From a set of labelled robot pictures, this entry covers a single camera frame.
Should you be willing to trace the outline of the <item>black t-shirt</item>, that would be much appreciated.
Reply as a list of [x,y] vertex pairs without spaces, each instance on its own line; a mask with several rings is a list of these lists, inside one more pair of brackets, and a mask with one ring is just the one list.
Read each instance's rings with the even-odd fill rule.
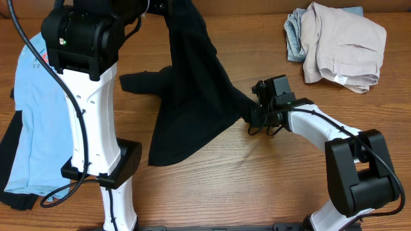
[[238,119],[251,123],[256,107],[232,85],[192,1],[169,1],[164,19],[172,65],[119,78],[123,91],[161,99],[148,154],[157,167],[182,162]]

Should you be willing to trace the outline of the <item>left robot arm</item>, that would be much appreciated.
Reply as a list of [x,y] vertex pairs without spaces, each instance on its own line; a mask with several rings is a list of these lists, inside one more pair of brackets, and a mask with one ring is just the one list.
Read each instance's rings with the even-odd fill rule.
[[74,192],[100,185],[104,230],[137,230],[132,177],[142,153],[139,142],[116,136],[113,92],[119,49],[141,27],[145,13],[162,15],[166,1],[75,1],[50,12],[41,26],[48,60],[64,84],[73,147],[61,174]]

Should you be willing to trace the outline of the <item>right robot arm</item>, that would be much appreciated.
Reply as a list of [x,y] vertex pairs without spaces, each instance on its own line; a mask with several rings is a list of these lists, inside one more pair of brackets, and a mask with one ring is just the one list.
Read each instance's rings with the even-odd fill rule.
[[360,230],[368,217],[392,216],[405,206],[405,191],[378,130],[361,131],[327,114],[307,98],[297,99],[285,75],[252,87],[258,107],[250,127],[267,135],[288,130],[323,151],[329,200],[301,223],[276,223],[274,230]]

